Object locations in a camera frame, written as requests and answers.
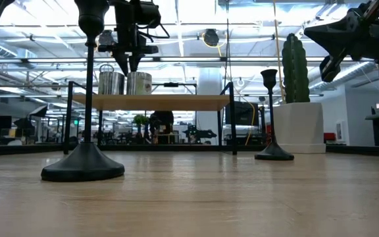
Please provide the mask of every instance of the black stand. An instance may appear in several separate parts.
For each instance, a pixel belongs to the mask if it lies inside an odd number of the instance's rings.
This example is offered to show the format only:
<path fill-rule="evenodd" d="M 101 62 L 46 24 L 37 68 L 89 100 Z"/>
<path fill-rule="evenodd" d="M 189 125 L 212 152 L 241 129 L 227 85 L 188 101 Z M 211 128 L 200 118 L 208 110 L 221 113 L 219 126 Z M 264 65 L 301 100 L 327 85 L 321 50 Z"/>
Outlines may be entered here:
<path fill-rule="evenodd" d="M 93 57 L 95 39 L 103 31 L 103 17 L 109 8 L 107 1 L 75 0 L 80 18 L 78 24 L 86 33 L 88 41 L 88 64 L 86 81 L 86 115 L 84 143 L 64 159 L 43 168 L 42 180 L 53 182 L 83 182 L 106 180 L 124 174 L 124 165 L 106 157 L 91 140 L 91 102 L 93 94 Z"/>
<path fill-rule="evenodd" d="M 255 159 L 269 161 L 293 161 L 295 158 L 292 154 L 284 151 L 276 141 L 274 133 L 274 115 L 273 115 L 273 87 L 276 85 L 277 70 L 270 69 L 261 72 L 263 75 L 264 86 L 268 89 L 268 100 L 270 101 L 270 120 L 271 120 L 271 143 L 262 152 L 255 155 Z"/>

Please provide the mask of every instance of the cable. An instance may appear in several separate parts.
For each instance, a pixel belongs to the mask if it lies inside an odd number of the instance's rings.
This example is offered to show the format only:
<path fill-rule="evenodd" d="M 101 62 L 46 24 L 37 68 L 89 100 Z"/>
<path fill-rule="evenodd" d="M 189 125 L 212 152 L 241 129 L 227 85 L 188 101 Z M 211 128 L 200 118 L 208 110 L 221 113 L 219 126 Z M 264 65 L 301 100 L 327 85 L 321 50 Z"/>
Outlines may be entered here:
<path fill-rule="evenodd" d="M 245 145 L 248 145 L 248 141 L 249 141 L 249 138 L 251 137 L 252 129 L 253 129 L 253 126 L 254 126 L 255 107 L 254 107 L 254 105 L 253 105 L 251 102 L 249 102 L 248 100 L 246 100 L 246 98 L 244 98 L 244 97 L 241 95 L 241 93 L 240 93 L 236 88 L 234 88 L 234 90 L 236 91 L 236 93 L 238 93 L 238 95 L 241 96 L 241 98 L 242 98 L 244 101 L 248 102 L 248 104 L 253 108 L 253 119 L 252 119 L 252 121 L 251 121 L 251 127 L 249 128 L 247 141 L 245 142 Z"/>
<path fill-rule="evenodd" d="M 373 81 L 368 77 L 368 75 L 366 75 L 365 71 L 362 69 L 362 67 L 360 68 L 362 73 L 365 75 L 366 79 L 368 79 L 369 83 L 377 90 L 379 90 L 373 83 Z"/>
<path fill-rule="evenodd" d="M 277 29 L 277 13 L 276 13 L 276 0 L 273 0 L 273 7 L 274 7 L 274 29 L 276 31 L 276 50 L 277 50 L 277 63 L 279 67 L 279 86 L 280 91 L 282 94 L 282 101 L 285 102 L 286 98 L 284 97 L 284 90 L 283 90 L 283 81 L 282 81 L 282 69 L 280 68 L 281 62 L 280 62 L 280 46 L 279 46 L 279 31 Z"/>

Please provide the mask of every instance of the white column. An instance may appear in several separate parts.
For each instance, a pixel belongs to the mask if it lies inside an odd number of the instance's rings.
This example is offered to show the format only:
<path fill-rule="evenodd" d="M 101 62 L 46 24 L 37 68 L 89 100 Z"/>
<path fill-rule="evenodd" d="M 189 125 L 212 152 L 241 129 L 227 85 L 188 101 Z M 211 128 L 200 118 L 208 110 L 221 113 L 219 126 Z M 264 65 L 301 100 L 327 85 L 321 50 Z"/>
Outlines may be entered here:
<path fill-rule="evenodd" d="M 219 95 L 222 91 L 222 75 L 220 67 L 200 68 L 198 78 L 198 95 Z M 210 141 L 212 145 L 218 145 L 217 112 L 197 112 L 197 128 L 200 130 L 212 130 L 217 137 L 202 139 L 202 142 Z"/>

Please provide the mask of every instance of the fluorescent light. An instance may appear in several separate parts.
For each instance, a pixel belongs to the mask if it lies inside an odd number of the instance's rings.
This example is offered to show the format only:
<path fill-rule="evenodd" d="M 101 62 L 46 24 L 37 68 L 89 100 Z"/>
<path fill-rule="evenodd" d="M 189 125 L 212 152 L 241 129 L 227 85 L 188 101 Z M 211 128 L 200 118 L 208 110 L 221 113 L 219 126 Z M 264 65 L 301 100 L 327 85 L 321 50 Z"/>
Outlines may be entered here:
<path fill-rule="evenodd" d="M 20 95 L 0 95 L 0 98 L 20 98 Z"/>
<path fill-rule="evenodd" d="M 85 94 L 86 90 L 83 89 L 83 88 L 74 88 L 74 93 L 83 93 L 83 94 Z"/>
<path fill-rule="evenodd" d="M 219 57 L 161 57 L 162 62 L 220 61 Z"/>
<path fill-rule="evenodd" d="M 62 107 L 62 108 L 67 108 L 68 106 L 66 103 L 52 103 L 52 105 Z"/>
<path fill-rule="evenodd" d="M 20 59 L 0 59 L 0 63 L 21 63 Z"/>
<path fill-rule="evenodd" d="M 4 92 L 11 92 L 11 93 L 24 93 L 24 90 L 20 90 L 18 88 L 0 87 L 0 90 L 3 90 Z"/>
<path fill-rule="evenodd" d="M 47 103 L 46 101 L 43 101 L 41 99 L 32 98 L 32 100 L 39 102 L 39 103 Z"/>
<path fill-rule="evenodd" d="M 68 97 L 67 95 L 25 95 L 28 98 L 58 98 L 58 97 Z"/>
<path fill-rule="evenodd" d="M 231 57 L 231 61 L 260 61 L 260 62 L 277 62 L 276 57 Z"/>
<path fill-rule="evenodd" d="M 114 58 L 102 58 L 102 59 L 94 59 L 95 63 L 116 63 Z"/>
<path fill-rule="evenodd" d="M 87 59 L 28 59 L 30 63 L 86 63 Z"/>

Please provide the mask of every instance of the desk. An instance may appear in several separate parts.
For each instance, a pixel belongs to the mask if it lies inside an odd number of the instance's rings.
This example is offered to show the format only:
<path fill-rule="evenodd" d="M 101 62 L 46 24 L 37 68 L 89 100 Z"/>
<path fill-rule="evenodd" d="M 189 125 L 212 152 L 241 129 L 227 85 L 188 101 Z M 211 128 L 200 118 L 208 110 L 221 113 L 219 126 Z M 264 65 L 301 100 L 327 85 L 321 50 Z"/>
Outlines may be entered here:
<path fill-rule="evenodd" d="M 86 95 L 72 95 L 73 85 L 68 84 L 66 123 L 71 119 L 72 101 L 85 104 Z M 229 82 L 220 95 L 93 95 L 92 107 L 99 111 L 99 133 L 102 134 L 103 111 L 216 111 L 218 120 L 218 140 L 222 147 L 221 110 L 230 104 L 232 139 L 236 139 L 234 85 Z M 64 153 L 68 154 L 67 145 Z M 237 153 L 237 143 L 233 142 L 232 153 Z"/>

